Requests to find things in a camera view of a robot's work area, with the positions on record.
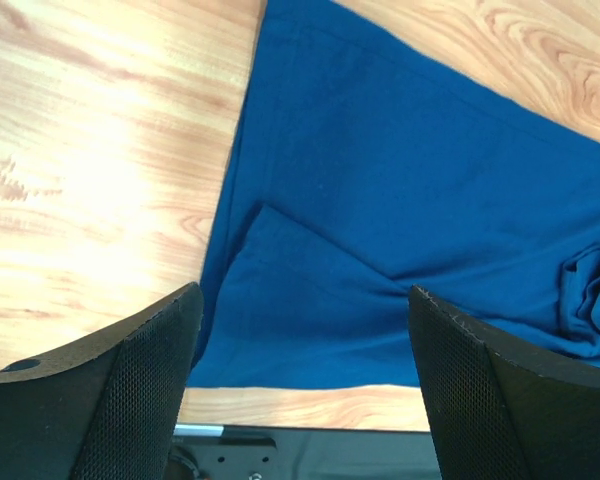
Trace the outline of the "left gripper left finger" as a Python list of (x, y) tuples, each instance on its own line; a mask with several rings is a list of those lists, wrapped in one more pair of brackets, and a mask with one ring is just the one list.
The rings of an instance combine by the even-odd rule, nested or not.
[(160, 479), (203, 310), (189, 283), (0, 370), (0, 479)]

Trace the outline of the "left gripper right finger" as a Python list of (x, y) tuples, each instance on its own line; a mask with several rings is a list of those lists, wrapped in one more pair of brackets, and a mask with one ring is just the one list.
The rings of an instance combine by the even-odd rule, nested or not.
[(409, 335), (445, 479), (600, 479), (600, 368), (415, 286)]

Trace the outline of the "navy blue t shirt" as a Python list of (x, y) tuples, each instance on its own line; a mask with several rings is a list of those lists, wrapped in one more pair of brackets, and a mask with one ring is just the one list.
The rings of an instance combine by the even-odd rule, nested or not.
[(600, 367), (600, 144), (334, 2), (270, 2), (189, 385), (414, 386), (416, 284)]

